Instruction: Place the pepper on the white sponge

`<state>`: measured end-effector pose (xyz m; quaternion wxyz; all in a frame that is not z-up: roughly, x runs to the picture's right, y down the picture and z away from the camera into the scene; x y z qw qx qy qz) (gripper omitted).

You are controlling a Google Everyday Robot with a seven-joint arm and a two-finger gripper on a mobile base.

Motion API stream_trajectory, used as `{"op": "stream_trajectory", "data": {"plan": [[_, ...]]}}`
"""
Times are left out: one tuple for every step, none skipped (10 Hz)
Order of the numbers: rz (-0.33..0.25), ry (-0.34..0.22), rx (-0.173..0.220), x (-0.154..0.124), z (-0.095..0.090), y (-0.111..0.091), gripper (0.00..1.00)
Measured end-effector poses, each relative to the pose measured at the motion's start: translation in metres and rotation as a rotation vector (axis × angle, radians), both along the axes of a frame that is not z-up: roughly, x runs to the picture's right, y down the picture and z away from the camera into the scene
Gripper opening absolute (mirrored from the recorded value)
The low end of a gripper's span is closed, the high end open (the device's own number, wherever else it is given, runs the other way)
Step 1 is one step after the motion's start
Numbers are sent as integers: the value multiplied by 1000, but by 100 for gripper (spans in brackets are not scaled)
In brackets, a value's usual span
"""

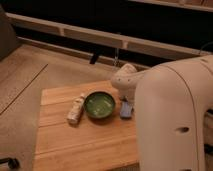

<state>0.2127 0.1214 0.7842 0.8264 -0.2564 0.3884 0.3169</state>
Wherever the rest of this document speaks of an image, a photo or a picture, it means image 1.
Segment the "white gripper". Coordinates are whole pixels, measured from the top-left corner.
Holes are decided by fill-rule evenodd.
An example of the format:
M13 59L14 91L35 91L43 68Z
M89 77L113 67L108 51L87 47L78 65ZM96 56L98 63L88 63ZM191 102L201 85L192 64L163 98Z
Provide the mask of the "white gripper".
M111 85L118 90L119 98L134 103L135 89L145 71L138 71L132 64L123 65L111 78Z

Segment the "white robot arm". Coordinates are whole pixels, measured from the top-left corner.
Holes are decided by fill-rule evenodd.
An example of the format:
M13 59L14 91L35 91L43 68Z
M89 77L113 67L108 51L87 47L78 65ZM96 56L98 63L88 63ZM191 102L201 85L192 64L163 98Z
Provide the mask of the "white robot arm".
M206 171L204 118L213 109L213 55L121 67L111 85L134 105L141 171Z

